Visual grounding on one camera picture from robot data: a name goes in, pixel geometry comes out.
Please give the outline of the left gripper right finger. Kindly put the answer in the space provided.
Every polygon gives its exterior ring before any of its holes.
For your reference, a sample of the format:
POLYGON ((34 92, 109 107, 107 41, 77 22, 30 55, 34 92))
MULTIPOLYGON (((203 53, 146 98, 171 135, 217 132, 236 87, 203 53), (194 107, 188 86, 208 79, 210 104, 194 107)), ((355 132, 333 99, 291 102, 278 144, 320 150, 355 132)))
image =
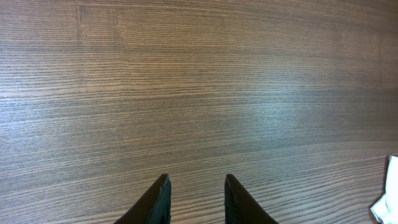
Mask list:
POLYGON ((224 183, 226 224, 277 224, 233 174, 224 183))

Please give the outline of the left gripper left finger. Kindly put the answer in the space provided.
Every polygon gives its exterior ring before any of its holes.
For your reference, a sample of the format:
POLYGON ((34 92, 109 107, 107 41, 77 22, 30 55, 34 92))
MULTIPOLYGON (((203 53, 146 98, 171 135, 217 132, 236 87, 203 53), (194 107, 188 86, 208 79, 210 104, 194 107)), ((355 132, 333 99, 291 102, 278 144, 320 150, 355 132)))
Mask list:
POLYGON ((172 186, 162 174, 114 224, 170 224, 172 186))

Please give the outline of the white t-shirt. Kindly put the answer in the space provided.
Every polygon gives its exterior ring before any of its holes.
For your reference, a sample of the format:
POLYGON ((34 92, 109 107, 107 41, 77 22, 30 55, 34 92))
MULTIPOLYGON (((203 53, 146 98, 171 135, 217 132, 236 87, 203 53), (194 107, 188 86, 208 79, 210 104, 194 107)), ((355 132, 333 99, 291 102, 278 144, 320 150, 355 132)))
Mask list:
POLYGON ((397 224, 397 156, 389 157, 385 192, 371 211, 378 223, 397 224))

